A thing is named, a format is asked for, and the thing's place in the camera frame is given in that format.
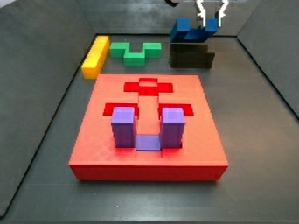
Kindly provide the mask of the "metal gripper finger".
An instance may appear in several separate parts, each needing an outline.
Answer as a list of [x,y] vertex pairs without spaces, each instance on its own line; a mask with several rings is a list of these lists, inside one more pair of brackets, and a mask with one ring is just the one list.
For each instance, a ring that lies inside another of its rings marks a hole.
[[206,26],[206,24],[207,24],[207,11],[205,9],[203,2],[205,2],[205,0],[197,0],[195,1],[195,6],[197,6],[198,18],[202,21],[202,26]]
[[218,22],[219,22],[219,27],[222,27],[222,19],[226,17],[226,9],[230,5],[230,0],[221,0],[222,5],[218,11]]

